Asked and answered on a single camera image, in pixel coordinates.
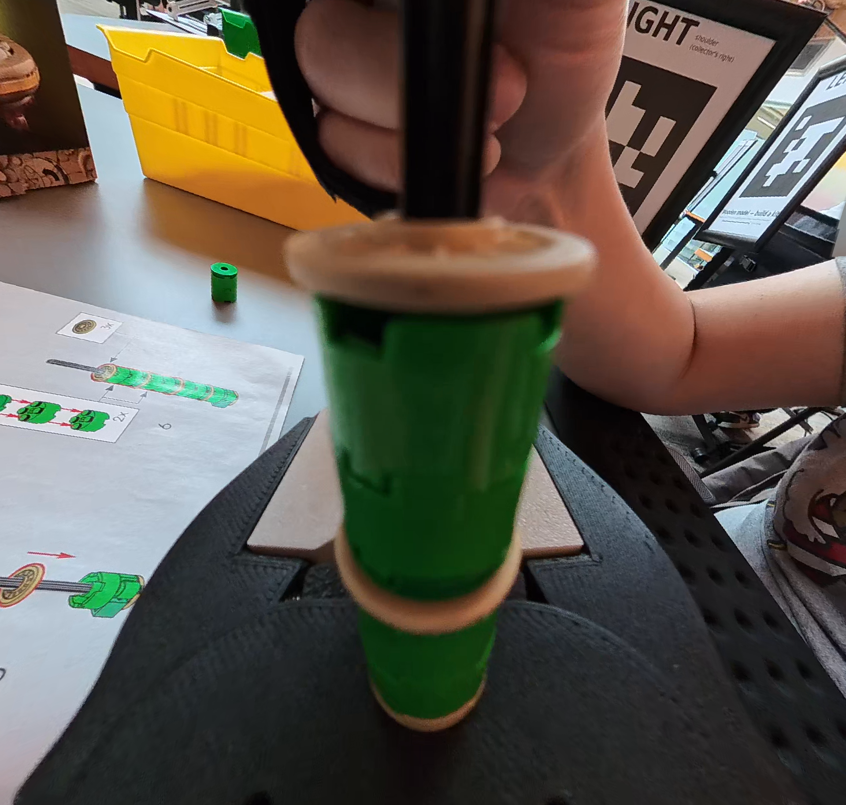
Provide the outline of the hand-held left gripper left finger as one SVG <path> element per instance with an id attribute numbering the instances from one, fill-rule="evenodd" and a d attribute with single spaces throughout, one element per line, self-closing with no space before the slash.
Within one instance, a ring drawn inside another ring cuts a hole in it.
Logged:
<path id="1" fill-rule="evenodd" d="M 332 562 L 344 505 L 327 412 L 319 412 L 248 537 L 271 557 Z"/>

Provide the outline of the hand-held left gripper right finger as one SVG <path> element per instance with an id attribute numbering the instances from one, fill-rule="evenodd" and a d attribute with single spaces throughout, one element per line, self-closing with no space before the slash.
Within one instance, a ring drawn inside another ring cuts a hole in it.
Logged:
<path id="1" fill-rule="evenodd" d="M 584 541 L 544 461 L 531 448 L 515 518 L 523 556 L 575 556 Z"/>

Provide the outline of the toy bamboo stalk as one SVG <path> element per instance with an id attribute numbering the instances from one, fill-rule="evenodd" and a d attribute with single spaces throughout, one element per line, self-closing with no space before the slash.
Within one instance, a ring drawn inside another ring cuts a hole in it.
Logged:
<path id="1" fill-rule="evenodd" d="M 397 217 L 301 233 L 343 499 L 334 553 L 388 715 L 442 731 L 481 696 L 522 560 L 515 514 L 584 240 L 481 219 L 496 0 L 403 0 Z"/>

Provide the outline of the person's right forearm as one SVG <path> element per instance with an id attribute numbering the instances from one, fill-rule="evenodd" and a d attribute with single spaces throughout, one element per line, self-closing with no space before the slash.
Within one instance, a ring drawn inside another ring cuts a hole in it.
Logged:
<path id="1" fill-rule="evenodd" d="M 692 292 L 682 413 L 844 405 L 844 257 Z"/>

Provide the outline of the person's right hand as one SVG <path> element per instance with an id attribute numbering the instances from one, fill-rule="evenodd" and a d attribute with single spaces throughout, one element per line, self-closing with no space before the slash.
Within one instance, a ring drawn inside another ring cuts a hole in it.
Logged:
<path id="1" fill-rule="evenodd" d="M 557 363 L 600 398 L 669 413 L 690 363 L 694 314 L 640 239 L 612 170 L 605 107 L 628 2 L 500 0 L 483 203 L 487 217 L 594 245 L 596 274 L 568 309 Z M 331 162 L 398 194 L 397 10 L 374 0 L 311 0 L 294 46 Z"/>

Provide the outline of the yellow plastic bin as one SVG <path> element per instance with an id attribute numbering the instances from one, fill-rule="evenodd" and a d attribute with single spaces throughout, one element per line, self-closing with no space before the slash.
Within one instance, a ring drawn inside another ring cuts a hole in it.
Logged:
<path id="1" fill-rule="evenodd" d="M 214 37 L 98 28 L 145 176 L 291 229 L 365 221 L 319 184 L 262 57 Z"/>

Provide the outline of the green plastic bin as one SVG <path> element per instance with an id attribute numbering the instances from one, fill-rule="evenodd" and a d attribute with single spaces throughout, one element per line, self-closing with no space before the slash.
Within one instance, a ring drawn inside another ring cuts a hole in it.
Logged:
<path id="1" fill-rule="evenodd" d="M 241 59 L 252 53 L 261 57 L 259 37 L 252 18 L 230 8 L 220 7 L 222 37 L 227 51 Z"/>

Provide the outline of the building instruction booklet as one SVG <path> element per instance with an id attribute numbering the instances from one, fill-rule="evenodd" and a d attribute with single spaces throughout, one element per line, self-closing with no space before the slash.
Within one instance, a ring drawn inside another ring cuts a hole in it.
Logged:
<path id="1" fill-rule="evenodd" d="M 201 509 L 282 434 L 302 356 L 2 284 L 2 803 Z"/>

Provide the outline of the person's grey trousers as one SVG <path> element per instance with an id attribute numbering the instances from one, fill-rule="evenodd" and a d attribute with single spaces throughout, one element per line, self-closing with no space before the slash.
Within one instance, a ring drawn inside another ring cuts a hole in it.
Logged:
<path id="1" fill-rule="evenodd" d="M 774 505 L 770 500 L 730 506 L 716 518 L 844 694 L 844 581 L 824 587 L 803 573 L 773 528 Z"/>

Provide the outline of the black toy set box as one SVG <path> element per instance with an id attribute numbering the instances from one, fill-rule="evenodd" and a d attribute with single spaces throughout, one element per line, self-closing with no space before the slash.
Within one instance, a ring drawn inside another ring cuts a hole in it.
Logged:
<path id="1" fill-rule="evenodd" d="M 57 1 L 1 0 L 1 197 L 94 180 Z"/>

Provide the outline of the framed marker sign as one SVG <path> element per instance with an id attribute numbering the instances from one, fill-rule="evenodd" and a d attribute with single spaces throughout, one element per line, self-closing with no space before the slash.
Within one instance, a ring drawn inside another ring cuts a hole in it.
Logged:
<path id="1" fill-rule="evenodd" d="M 783 0 L 629 0 L 608 142 L 650 250 L 825 17 Z"/>
<path id="2" fill-rule="evenodd" d="M 820 69 L 699 231 L 753 252 L 777 232 L 844 151 L 845 58 Z"/>

